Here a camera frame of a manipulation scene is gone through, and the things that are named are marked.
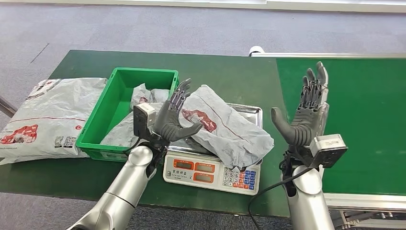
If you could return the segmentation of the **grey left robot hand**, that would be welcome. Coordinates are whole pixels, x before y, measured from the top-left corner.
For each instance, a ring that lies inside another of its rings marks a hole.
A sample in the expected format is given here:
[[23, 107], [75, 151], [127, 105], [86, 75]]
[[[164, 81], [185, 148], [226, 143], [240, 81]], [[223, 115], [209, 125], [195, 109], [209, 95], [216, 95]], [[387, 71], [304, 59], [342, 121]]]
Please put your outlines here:
[[188, 92], [191, 81], [189, 78], [178, 85], [172, 96], [164, 102], [154, 124], [153, 132], [169, 142], [193, 136], [203, 126], [200, 123], [195, 123], [190, 127], [182, 127], [179, 123], [181, 108], [187, 97], [191, 94]]

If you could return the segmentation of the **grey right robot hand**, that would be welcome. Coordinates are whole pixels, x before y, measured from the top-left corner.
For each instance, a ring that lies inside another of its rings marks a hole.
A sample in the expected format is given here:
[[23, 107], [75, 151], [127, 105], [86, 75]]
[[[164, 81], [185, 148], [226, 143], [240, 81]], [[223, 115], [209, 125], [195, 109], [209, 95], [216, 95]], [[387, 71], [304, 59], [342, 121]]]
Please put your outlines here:
[[317, 74], [308, 68], [302, 77], [302, 91], [293, 120], [288, 123], [278, 107], [271, 108], [271, 120], [290, 146], [309, 146], [312, 139], [324, 133], [328, 114], [328, 72], [321, 61]]

